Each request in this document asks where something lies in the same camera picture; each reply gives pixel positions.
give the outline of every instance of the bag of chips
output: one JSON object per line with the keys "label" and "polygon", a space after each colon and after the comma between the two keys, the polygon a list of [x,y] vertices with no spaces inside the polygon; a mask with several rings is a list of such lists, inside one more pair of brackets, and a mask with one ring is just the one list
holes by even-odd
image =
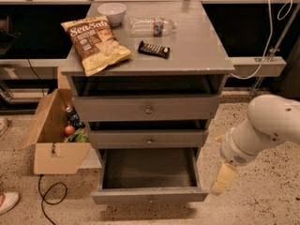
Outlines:
{"label": "bag of chips", "polygon": [[86,76],[129,59],[131,51],[118,43],[105,16],[90,17],[61,25],[82,59]]}

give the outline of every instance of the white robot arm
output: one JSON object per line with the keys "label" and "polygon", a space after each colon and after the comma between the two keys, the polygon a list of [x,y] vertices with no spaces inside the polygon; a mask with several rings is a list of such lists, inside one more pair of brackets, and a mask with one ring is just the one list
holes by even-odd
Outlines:
{"label": "white robot arm", "polygon": [[300,102],[275,95],[255,97],[248,105],[247,119],[222,138],[220,154],[225,159],[211,194],[224,192],[245,166],[264,149],[284,141],[300,143]]}

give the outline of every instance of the drawer handle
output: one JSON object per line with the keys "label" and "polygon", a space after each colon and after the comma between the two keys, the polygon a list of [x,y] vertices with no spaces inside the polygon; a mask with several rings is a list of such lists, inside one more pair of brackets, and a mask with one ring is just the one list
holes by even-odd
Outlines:
{"label": "drawer handle", "polygon": [[152,109],[150,106],[148,106],[148,107],[145,109],[145,112],[146,112],[147,114],[151,114],[152,111],[153,111],[153,109]]}
{"label": "drawer handle", "polygon": [[152,139],[150,139],[150,138],[147,139],[147,144],[152,144],[152,142],[153,142]]}

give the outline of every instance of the closed drawer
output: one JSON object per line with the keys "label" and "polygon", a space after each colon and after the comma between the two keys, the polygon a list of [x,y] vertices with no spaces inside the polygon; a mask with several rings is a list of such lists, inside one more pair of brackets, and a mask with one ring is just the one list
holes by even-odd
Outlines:
{"label": "closed drawer", "polygon": [[208,136],[202,121],[91,122],[88,137],[100,148],[201,147]]}
{"label": "closed drawer", "polygon": [[78,115],[89,121],[212,119],[220,96],[74,97]]}
{"label": "closed drawer", "polygon": [[95,203],[202,202],[194,151],[191,148],[108,149],[102,160]]}

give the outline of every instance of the white cable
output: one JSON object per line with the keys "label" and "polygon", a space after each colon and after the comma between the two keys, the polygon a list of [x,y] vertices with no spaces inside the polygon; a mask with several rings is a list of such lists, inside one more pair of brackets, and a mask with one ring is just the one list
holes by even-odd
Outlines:
{"label": "white cable", "polygon": [[[281,11],[288,5],[288,3],[290,3],[290,7],[288,9],[288,11],[284,14],[284,16],[282,16],[281,18],[279,17]],[[293,0],[288,0],[281,8],[281,10],[278,12],[278,15],[277,15],[277,19],[278,20],[283,20],[288,14],[289,12],[291,11],[292,9],[292,5],[293,5]]]}
{"label": "white cable", "polygon": [[259,66],[255,69],[255,71],[251,75],[249,75],[247,77],[239,77],[239,76],[234,75],[233,73],[231,73],[231,76],[233,76],[236,79],[247,80],[247,79],[250,79],[250,78],[254,77],[255,74],[259,71],[259,69],[261,69],[261,67],[263,65],[263,60],[264,60],[264,57],[265,57],[265,53],[266,53],[266,51],[267,51],[267,49],[269,47],[269,43],[270,43],[271,37],[273,35],[272,10],[271,10],[271,1],[270,0],[268,0],[268,8],[269,8],[269,21],[270,21],[270,35],[269,35],[269,39],[268,39],[268,41],[267,41],[267,43],[265,45],[264,51],[263,51],[262,61],[259,64]]}

